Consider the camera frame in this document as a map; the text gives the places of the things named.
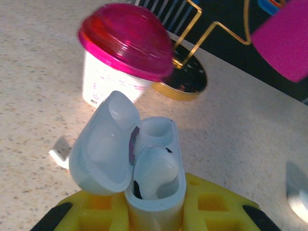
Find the yellow foam stand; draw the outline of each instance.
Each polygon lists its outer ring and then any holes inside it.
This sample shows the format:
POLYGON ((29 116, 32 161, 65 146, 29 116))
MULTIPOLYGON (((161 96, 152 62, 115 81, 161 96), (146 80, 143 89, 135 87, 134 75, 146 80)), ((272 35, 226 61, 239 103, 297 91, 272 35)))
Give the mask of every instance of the yellow foam stand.
MULTIPOLYGON (((186 173, 181 231, 260 231, 243 205, 259 206, 234 192, 186 173)), ((132 231, 124 193, 95 196, 79 191, 58 205, 72 208, 55 231, 132 231)))

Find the earbud charging case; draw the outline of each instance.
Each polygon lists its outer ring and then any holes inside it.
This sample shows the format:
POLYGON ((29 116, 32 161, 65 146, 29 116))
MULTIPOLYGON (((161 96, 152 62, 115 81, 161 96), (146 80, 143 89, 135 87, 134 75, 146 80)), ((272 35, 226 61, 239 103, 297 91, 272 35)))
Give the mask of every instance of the earbud charging case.
POLYGON ((134 231, 180 229, 186 179, 178 129, 171 119, 141 120, 135 105, 121 92, 113 91, 77 138, 69 156, 69 169, 73 180, 88 193, 106 196, 124 192, 134 231), (157 189, 158 200, 142 200, 134 195, 133 166, 149 146, 168 148, 179 165, 175 180, 157 189))

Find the wireless earbud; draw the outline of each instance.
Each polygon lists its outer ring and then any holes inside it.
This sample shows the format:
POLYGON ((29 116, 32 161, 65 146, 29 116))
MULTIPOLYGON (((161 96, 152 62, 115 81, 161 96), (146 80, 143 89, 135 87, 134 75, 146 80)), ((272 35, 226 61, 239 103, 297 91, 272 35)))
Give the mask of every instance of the wireless earbud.
POLYGON ((134 168, 135 196, 143 200, 158 199, 160 186, 171 183, 179 166, 172 152, 164 147, 147 147, 139 155, 134 168))

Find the speckled countertop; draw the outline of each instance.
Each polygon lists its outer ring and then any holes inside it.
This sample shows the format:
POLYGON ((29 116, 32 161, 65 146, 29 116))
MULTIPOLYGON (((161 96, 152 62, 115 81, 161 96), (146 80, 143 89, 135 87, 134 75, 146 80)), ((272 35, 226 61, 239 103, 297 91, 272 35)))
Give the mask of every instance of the speckled countertop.
MULTIPOLYGON (((29 230, 78 191, 48 151, 69 144, 94 109, 81 97, 81 20, 102 0, 1 0, 0 230, 29 230)), ((179 127, 187 172, 259 203, 283 231, 308 230, 290 209, 286 179, 308 185, 308 107, 205 52, 209 84, 193 102, 153 90, 136 103, 142 116, 179 127)))

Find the pink object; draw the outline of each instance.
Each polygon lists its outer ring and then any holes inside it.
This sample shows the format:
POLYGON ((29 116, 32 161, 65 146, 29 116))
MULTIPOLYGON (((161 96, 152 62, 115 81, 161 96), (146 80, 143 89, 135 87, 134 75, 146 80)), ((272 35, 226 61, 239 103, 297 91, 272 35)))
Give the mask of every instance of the pink object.
POLYGON ((107 4, 84 21, 78 36, 94 57, 126 74, 159 82, 173 71, 171 40, 146 8, 107 4))
POLYGON ((252 35, 260 55, 292 82, 308 76, 308 0, 291 0, 252 35))

